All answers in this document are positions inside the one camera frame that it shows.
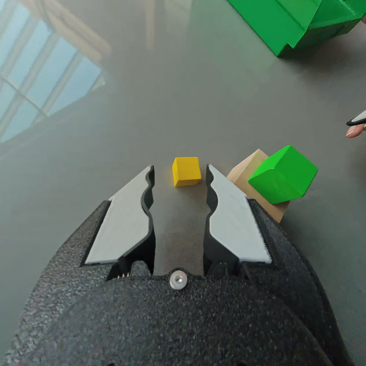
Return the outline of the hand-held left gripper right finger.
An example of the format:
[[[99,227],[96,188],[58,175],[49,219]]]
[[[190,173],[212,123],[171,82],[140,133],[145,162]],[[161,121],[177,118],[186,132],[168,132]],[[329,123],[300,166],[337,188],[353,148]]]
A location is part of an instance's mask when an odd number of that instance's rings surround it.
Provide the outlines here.
[[[236,274],[243,262],[271,264],[272,257],[247,195],[212,164],[206,166],[207,205],[204,232],[204,274],[217,263]]]

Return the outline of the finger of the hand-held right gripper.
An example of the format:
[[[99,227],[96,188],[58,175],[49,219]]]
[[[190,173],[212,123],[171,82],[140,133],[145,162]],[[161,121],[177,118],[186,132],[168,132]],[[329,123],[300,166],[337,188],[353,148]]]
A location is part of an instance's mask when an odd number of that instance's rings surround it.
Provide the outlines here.
[[[347,126],[359,126],[366,124],[366,110],[346,123]]]

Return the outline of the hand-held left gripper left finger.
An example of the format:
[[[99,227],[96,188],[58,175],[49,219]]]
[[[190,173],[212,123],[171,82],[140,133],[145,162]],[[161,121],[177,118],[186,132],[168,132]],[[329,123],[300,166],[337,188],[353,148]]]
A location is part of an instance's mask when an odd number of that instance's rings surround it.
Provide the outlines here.
[[[131,274],[133,263],[142,261],[154,272],[156,237],[150,208],[155,184],[149,165],[104,201],[102,217],[83,257],[83,266],[112,264],[107,281]]]

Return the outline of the large plain wooden cube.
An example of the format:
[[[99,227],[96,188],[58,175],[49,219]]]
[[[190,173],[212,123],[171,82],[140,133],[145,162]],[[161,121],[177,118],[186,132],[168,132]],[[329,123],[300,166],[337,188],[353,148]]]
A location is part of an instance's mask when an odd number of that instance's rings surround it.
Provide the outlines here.
[[[236,165],[227,175],[227,179],[242,190],[248,198],[255,199],[270,217],[272,217],[277,223],[280,223],[290,201],[271,204],[249,184],[249,178],[267,158],[268,155],[266,155],[262,150],[257,149],[254,153]]]

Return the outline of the green wooden cube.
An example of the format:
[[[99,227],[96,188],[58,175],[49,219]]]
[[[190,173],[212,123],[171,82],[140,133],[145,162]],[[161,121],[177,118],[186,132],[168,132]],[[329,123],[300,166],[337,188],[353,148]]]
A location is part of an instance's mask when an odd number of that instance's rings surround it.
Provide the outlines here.
[[[265,159],[248,183],[271,204],[301,198],[314,180],[318,168],[292,145]]]

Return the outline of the yellow wooden cube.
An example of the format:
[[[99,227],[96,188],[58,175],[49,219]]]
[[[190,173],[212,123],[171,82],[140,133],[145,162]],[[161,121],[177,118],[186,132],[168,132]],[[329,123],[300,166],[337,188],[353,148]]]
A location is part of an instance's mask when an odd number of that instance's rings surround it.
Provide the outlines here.
[[[172,172],[175,187],[196,185],[202,179],[198,157],[175,158]]]

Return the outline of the green plastic bin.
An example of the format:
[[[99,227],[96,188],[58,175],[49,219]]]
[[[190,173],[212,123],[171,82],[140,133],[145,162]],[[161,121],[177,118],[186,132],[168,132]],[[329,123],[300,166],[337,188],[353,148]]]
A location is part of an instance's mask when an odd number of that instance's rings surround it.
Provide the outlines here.
[[[229,0],[277,57],[349,33],[365,16],[365,0]]]

